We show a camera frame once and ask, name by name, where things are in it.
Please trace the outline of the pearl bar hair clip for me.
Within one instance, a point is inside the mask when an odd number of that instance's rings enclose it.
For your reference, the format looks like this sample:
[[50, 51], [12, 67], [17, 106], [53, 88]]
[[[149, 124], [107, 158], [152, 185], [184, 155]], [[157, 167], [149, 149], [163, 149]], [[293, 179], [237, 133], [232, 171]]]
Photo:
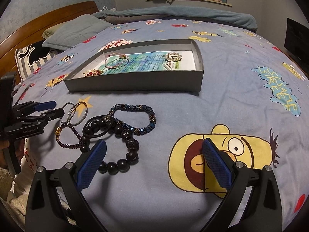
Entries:
[[168, 71], [173, 71], [175, 70], [175, 64], [172, 63], [172, 62], [166, 62], [164, 65], [163, 65], [164, 69], [165, 70], [168, 70]]

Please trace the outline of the pearl ring brooch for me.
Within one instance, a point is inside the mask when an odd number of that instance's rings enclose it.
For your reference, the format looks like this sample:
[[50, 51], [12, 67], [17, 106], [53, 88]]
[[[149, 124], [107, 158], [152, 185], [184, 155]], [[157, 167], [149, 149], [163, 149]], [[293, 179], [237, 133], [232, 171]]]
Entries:
[[181, 61], [182, 55], [178, 52], [169, 52], [165, 55], [165, 60], [167, 62], [178, 62]]

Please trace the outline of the striped black white pillow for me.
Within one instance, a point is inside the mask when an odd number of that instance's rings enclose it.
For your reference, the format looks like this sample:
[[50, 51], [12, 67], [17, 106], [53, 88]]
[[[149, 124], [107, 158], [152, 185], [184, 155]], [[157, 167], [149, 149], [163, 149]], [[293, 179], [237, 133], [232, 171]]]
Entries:
[[44, 40], [15, 50], [14, 58], [22, 81], [59, 53], [55, 49], [43, 47], [43, 42]]

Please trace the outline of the wooden headboard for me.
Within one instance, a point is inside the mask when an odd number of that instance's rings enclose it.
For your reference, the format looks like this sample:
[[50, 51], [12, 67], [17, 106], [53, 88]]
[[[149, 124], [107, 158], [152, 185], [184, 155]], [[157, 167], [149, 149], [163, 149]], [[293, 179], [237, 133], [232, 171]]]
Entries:
[[98, 12], [98, 8], [94, 1], [76, 3], [41, 15], [18, 28], [1, 42], [1, 76], [17, 71], [16, 49], [41, 41], [43, 32], [54, 25], [95, 12]]

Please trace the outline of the grey blue pillow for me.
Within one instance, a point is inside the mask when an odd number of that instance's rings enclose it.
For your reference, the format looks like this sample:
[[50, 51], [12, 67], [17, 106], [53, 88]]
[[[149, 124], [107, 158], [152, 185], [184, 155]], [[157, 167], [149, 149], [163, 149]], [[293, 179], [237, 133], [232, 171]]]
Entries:
[[112, 24], [105, 20], [85, 14], [46, 29], [41, 36], [45, 39], [42, 46], [64, 51], [87, 41], [111, 26]]

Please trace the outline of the blue cartoon bed sheet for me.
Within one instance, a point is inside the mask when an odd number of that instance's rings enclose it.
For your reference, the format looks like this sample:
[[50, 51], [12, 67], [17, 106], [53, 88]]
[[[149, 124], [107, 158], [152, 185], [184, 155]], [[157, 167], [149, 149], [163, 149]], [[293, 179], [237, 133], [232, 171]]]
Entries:
[[[199, 92], [70, 93], [64, 82], [48, 86], [105, 48], [156, 39], [196, 42], [204, 64]], [[247, 166], [273, 167], [283, 227], [308, 198], [308, 78], [268, 40], [240, 28], [188, 20], [109, 27], [46, 62], [14, 100], [65, 108], [84, 101], [88, 117], [115, 104], [154, 110], [154, 130], [138, 137], [138, 163], [126, 173], [97, 173], [83, 193], [109, 231], [199, 231], [225, 195], [196, 148], [205, 138]]]

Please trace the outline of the printed paper sheet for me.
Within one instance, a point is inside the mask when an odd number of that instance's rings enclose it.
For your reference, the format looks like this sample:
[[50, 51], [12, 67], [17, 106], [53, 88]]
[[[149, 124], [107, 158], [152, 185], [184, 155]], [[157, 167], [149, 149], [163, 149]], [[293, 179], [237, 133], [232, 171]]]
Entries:
[[121, 54], [114, 52], [107, 55], [106, 59], [97, 65], [96, 69], [103, 70], [103, 75], [148, 72], [148, 71], [168, 71], [163, 65], [167, 62], [165, 55], [169, 52], [178, 52], [182, 55], [181, 61], [173, 62], [173, 71], [195, 71], [196, 64], [192, 51], [152, 51], [141, 53]]

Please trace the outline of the grey shallow cardboard box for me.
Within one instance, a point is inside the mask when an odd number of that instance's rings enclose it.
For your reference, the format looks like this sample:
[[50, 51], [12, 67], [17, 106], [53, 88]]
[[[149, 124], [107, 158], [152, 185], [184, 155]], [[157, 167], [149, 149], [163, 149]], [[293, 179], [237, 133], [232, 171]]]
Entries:
[[[84, 72], [96, 69], [107, 55], [152, 51], [192, 51], [195, 71], [148, 71], [85, 77]], [[130, 43], [101, 50], [87, 59], [65, 79], [70, 92], [88, 91], [188, 91], [201, 90], [204, 66], [201, 51], [192, 39], [163, 39]]]

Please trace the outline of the black monitor screen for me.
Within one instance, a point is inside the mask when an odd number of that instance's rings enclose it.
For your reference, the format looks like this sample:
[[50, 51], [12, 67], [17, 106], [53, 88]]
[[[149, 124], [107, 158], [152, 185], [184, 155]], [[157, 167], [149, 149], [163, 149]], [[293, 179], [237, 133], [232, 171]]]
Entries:
[[287, 18], [284, 47], [299, 62], [308, 65], [308, 28], [293, 19]]

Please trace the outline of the teal folded blanket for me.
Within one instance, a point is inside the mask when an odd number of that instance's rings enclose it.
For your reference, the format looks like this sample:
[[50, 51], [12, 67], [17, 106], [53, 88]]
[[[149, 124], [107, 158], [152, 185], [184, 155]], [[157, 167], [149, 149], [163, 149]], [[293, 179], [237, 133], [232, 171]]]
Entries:
[[258, 25], [250, 14], [231, 12], [220, 9], [193, 6], [158, 6], [143, 9], [103, 10], [93, 14], [96, 18], [111, 24], [132, 23], [135, 21], [155, 19], [186, 19], [209, 23], [218, 23], [257, 32]]

